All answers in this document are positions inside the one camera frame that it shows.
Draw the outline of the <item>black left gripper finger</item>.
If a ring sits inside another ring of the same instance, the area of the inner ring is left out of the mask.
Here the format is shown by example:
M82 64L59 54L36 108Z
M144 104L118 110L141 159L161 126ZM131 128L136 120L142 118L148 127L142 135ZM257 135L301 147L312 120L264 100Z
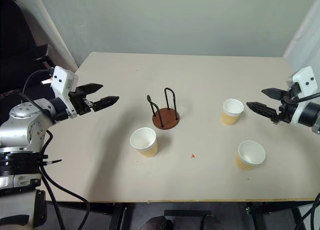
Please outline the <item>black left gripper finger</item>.
M87 95L93 94L99 89L101 89L103 85L97 83L89 83L82 85L83 97L85 98Z
M119 99L119 96L107 96L99 101L96 101L93 103L93 110L95 112L100 111L102 109L108 108L112 105L114 105Z

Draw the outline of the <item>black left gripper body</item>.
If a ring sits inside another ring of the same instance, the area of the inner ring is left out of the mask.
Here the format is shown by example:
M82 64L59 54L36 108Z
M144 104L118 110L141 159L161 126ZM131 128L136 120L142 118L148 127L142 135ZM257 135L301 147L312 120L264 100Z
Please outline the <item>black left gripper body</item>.
M78 115L83 115L94 109L94 103L84 98L82 86L76 87L75 91L70 91L69 99Z

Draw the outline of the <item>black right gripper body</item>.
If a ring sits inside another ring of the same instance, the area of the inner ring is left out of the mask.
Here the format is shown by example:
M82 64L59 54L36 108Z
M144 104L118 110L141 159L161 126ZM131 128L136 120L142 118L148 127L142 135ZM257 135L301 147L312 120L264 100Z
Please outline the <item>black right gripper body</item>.
M275 99L281 102L279 106L280 113L277 115L276 121L274 124L279 124L281 121L287 124L291 123L292 117L298 107L298 104L289 104L286 100L292 100L296 98L294 90L290 89L288 91L281 90L281 89L274 89L275 90Z

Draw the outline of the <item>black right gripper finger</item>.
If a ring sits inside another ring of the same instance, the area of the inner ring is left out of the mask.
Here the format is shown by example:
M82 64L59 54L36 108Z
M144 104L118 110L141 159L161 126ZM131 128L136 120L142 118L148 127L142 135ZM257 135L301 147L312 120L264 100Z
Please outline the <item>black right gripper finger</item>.
M281 100L284 94L284 91L277 88L267 88L261 91L263 94L267 95L271 99Z
M246 102L246 105L255 113L264 116L273 123L279 123L277 111L259 102Z

